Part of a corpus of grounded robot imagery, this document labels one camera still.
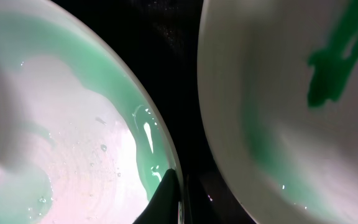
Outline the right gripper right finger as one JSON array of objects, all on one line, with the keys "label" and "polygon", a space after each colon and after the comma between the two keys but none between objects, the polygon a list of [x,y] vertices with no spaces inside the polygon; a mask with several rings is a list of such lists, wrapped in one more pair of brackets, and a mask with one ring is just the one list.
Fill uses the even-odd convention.
[{"label": "right gripper right finger", "polygon": [[214,196],[218,195],[221,185],[211,174],[187,175],[186,199],[187,219],[192,224],[224,224]]}]

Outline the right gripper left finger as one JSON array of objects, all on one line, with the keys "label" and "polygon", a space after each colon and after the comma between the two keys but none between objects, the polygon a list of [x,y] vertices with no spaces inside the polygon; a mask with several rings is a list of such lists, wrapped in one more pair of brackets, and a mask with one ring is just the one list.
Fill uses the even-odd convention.
[{"label": "right gripper left finger", "polygon": [[180,196],[177,173],[169,169],[134,224],[177,224]]}]

